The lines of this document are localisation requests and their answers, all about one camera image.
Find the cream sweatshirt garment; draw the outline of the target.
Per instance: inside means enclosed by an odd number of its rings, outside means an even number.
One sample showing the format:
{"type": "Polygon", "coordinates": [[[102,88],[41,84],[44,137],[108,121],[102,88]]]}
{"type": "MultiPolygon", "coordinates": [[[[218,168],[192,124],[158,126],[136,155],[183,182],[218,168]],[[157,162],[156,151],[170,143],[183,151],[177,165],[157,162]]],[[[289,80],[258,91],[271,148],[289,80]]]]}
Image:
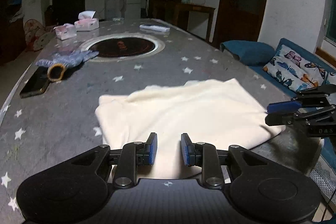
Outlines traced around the cream sweatshirt garment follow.
{"type": "Polygon", "coordinates": [[[199,167],[183,163],[183,133],[193,142],[226,150],[233,144],[250,149],[284,131],[284,126],[265,124],[265,109],[236,79],[147,86],[128,96],[103,95],[95,114],[103,140],[112,149],[157,134],[154,164],[139,167],[140,178],[178,179],[199,173],[199,167]]]}

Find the butterfly print pillow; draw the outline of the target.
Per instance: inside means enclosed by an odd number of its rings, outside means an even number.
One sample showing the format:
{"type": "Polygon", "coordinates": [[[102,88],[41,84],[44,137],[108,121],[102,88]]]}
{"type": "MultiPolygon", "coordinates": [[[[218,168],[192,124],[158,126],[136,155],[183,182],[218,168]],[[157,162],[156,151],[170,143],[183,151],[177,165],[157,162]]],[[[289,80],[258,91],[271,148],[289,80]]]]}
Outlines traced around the butterfly print pillow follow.
{"type": "Polygon", "coordinates": [[[263,71],[288,89],[299,92],[323,84],[335,84],[335,73],[304,59],[288,46],[281,45],[263,71]]]}

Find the blue covered sofa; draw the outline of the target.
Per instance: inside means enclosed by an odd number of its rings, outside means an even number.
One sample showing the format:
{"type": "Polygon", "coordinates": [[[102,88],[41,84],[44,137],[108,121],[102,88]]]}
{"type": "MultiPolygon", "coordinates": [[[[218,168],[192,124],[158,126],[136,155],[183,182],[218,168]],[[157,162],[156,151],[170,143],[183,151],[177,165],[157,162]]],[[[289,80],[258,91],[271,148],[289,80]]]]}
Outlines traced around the blue covered sofa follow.
{"type": "MultiPolygon", "coordinates": [[[[220,50],[230,52],[290,97],[308,88],[335,84],[335,69],[285,38],[280,39],[276,49],[261,42],[230,40],[221,43],[220,50]]],[[[324,139],[321,155],[310,176],[325,200],[332,198],[330,206],[335,210],[335,149],[329,138],[324,139]]]]}

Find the round black induction cooktop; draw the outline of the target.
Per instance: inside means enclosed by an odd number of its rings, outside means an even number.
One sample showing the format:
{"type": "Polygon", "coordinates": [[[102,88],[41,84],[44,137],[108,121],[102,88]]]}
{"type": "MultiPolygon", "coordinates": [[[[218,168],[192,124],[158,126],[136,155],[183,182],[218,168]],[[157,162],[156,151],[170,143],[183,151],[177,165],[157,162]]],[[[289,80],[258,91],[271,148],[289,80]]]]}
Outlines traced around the round black induction cooktop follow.
{"type": "Polygon", "coordinates": [[[112,34],[92,38],[83,43],[80,51],[96,51],[98,55],[92,62],[108,63],[136,60],[160,53],[165,43],[152,36],[141,33],[112,34]]]}

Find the black smartphone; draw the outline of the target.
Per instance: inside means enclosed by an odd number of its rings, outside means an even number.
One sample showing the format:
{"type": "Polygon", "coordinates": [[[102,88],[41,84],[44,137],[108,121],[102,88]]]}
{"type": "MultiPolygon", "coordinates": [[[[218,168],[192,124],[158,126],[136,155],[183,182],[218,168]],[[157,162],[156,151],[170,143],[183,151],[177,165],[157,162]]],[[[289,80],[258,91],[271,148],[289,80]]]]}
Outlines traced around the black smartphone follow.
{"type": "Polygon", "coordinates": [[[19,96],[21,98],[28,98],[43,94],[51,82],[47,76],[47,72],[47,68],[38,67],[19,93],[19,96]]]}

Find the small clear plastic item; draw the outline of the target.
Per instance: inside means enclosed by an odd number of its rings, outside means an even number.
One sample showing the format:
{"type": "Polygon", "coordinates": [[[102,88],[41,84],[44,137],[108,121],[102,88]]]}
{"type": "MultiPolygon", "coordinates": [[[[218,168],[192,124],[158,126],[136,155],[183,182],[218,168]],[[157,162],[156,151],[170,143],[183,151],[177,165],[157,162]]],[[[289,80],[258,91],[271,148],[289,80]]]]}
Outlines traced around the small clear plastic item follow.
{"type": "Polygon", "coordinates": [[[112,21],[113,22],[123,22],[124,18],[123,17],[113,18],[112,21]]]}

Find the dark wooden side table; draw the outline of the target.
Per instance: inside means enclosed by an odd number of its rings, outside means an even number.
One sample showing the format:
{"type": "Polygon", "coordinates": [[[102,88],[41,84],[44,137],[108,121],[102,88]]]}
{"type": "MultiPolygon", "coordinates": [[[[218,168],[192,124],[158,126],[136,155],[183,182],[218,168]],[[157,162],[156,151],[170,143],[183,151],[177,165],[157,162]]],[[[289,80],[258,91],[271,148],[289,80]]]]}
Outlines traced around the dark wooden side table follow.
{"type": "Polygon", "coordinates": [[[210,43],[215,8],[193,3],[176,3],[171,24],[210,43]]]}

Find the pink tissue box large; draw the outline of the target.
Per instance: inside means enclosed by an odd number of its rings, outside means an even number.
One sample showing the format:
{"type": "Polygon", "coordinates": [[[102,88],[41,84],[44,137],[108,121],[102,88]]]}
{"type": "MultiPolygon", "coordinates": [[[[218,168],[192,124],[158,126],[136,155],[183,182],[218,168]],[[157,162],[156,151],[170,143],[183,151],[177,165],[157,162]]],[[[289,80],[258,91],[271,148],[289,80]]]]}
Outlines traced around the pink tissue box large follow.
{"type": "Polygon", "coordinates": [[[95,18],[96,11],[83,11],[75,22],[77,32],[93,31],[99,28],[99,21],[95,18]]]}

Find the small pink tissue pack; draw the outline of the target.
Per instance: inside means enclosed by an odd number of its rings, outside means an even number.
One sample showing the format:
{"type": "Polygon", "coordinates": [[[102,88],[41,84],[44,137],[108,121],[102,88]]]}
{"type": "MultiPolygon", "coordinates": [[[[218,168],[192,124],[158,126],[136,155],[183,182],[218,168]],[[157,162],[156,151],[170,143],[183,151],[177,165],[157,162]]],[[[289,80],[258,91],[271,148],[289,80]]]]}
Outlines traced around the small pink tissue pack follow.
{"type": "Polygon", "coordinates": [[[60,40],[66,40],[77,36],[76,26],[69,23],[54,27],[54,31],[56,37],[60,40]]]}

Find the water dispenser with blue bottle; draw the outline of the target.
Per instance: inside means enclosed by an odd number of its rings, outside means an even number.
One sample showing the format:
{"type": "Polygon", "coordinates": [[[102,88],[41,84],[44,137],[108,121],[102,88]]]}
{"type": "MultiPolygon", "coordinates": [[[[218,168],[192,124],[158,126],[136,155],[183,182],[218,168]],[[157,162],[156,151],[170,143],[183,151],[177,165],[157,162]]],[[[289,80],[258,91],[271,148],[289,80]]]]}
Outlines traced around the water dispenser with blue bottle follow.
{"type": "Polygon", "coordinates": [[[104,16],[106,20],[112,20],[117,14],[116,0],[104,0],[104,16]]]}

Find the floor fan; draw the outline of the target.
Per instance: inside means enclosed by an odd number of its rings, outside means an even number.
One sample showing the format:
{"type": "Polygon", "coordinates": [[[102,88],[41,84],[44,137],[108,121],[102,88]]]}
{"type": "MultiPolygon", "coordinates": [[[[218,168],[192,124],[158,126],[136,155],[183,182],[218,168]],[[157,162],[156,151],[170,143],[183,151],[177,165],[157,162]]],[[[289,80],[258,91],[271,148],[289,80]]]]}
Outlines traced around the floor fan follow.
{"type": "Polygon", "coordinates": [[[24,31],[27,51],[32,52],[42,50],[56,37],[53,26],[45,27],[35,19],[30,19],[25,23],[24,31]]]}

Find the dark wooden display cabinet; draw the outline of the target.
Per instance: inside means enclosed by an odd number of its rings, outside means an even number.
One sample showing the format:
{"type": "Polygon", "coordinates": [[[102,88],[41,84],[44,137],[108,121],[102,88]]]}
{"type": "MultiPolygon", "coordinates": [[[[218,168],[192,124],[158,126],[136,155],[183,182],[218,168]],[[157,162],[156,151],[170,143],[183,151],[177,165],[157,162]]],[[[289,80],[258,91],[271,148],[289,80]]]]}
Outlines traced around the dark wooden display cabinet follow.
{"type": "Polygon", "coordinates": [[[26,48],[22,0],[1,0],[1,64],[16,59],[26,48]]]}

